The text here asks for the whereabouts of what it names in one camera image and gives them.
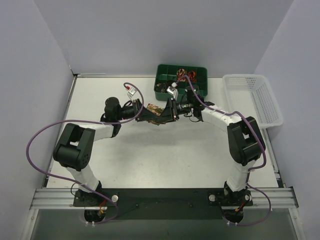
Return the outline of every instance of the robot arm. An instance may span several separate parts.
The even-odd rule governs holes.
[[[101,125],[68,123],[53,151],[53,159],[65,167],[75,180],[96,190],[99,181],[89,166],[92,147],[95,141],[112,138],[114,129],[113,125],[102,123]],[[79,186],[79,189],[90,193],[82,186]]]
[[[211,106],[211,108],[218,109],[215,105]],[[229,151],[234,162],[226,185],[232,192],[245,189],[247,187],[248,170],[253,167],[256,160],[261,156],[258,143],[239,116],[226,116],[207,108],[201,111],[201,115],[204,122],[213,124],[228,134]],[[266,149],[256,120],[253,117],[248,117],[247,120],[257,134],[264,149]]]

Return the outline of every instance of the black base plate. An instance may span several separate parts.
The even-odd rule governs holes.
[[[219,198],[223,196],[223,188],[100,188],[97,190],[109,199],[113,195],[118,196],[117,220],[221,219],[221,206],[225,206],[223,201],[209,200],[209,195],[219,196]],[[81,190],[78,190],[75,196],[74,207],[99,206],[103,201],[103,198],[97,197],[96,194]],[[106,218],[114,216],[116,214],[114,205],[107,202],[106,206],[108,207]]]

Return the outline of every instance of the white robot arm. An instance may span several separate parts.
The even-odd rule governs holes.
[[[216,105],[211,106],[213,109],[218,109]],[[233,115],[227,116],[220,112],[210,110],[205,108],[201,111],[202,113],[202,120],[206,123],[213,124],[214,126],[218,127],[225,133],[228,133],[228,126],[230,124],[236,124],[242,121],[241,117]],[[236,161],[233,162],[232,170],[230,175],[226,181],[226,184],[232,190],[232,192],[238,192],[242,189],[246,188],[246,179],[248,176],[248,170],[253,167],[257,159],[253,159],[249,161],[246,165],[242,165]]]
[[[54,160],[65,167],[76,181],[96,190],[99,181],[89,166],[93,143],[101,139],[112,138],[115,134],[114,128],[113,125],[103,123],[101,125],[67,124],[54,149]],[[90,193],[82,186],[79,186],[79,189]]]

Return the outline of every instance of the screw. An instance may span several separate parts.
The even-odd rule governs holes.
[[[215,200],[216,200],[216,196],[213,195],[213,194],[211,194],[211,195],[209,196],[209,201],[210,201],[210,202],[214,202]]]
[[[118,197],[117,195],[113,195],[113,196],[111,197],[111,200],[112,200],[112,202],[114,202],[114,203],[118,202],[118,199],[119,199],[119,197]]]

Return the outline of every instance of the white plastic basket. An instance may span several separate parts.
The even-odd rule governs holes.
[[[268,79],[262,75],[230,74],[222,78],[228,111],[252,116],[262,129],[281,125],[284,120]]]

